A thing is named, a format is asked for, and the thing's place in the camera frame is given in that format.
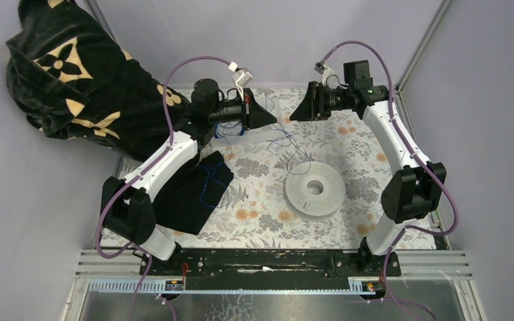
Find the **white perforated spool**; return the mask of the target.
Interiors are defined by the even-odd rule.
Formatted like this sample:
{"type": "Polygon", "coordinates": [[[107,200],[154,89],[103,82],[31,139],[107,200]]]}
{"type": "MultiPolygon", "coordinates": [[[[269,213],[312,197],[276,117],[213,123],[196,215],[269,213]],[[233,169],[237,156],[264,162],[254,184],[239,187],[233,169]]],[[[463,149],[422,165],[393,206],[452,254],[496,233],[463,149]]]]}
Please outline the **white perforated spool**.
{"type": "Polygon", "coordinates": [[[328,164],[302,163],[288,174],[284,199],[290,211],[305,221],[330,219],[346,198],[341,174],[328,164]]]}

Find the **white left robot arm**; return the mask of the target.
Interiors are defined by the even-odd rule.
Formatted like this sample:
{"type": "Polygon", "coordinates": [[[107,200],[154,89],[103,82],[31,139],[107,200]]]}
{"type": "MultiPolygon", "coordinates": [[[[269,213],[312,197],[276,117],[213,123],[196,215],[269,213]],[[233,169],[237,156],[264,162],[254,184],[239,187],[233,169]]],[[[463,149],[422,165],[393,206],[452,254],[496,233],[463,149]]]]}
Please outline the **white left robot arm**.
{"type": "Polygon", "coordinates": [[[171,130],[169,138],[136,170],[122,179],[107,179],[102,190],[99,228],[125,238],[130,245],[155,257],[155,266],[166,275],[181,265],[177,244],[161,230],[155,215],[155,199],[177,180],[177,172],[210,142],[216,124],[233,122],[244,131],[267,127],[277,117],[257,103],[242,83],[234,84],[229,98],[215,80],[198,80],[191,93],[194,111],[171,130]]]}

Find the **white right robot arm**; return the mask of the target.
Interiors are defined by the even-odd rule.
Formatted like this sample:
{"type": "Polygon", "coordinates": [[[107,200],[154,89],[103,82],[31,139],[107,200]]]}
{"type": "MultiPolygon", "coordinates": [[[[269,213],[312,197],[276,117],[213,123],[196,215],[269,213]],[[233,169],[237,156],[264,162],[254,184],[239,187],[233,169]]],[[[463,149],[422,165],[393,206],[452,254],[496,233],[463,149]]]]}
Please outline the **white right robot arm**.
{"type": "Polygon", "coordinates": [[[290,120],[327,120],[334,111],[352,110],[373,132],[392,170],[381,194],[383,216],[362,242],[368,250],[357,257],[359,271],[372,276],[383,267],[382,255],[400,231],[437,209],[446,169],[418,148],[391,102],[389,88],[373,83],[368,61],[344,64],[344,84],[335,88],[327,84],[335,74],[330,67],[318,62],[315,70],[322,80],[309,82],[305,98],[290,120]]]}

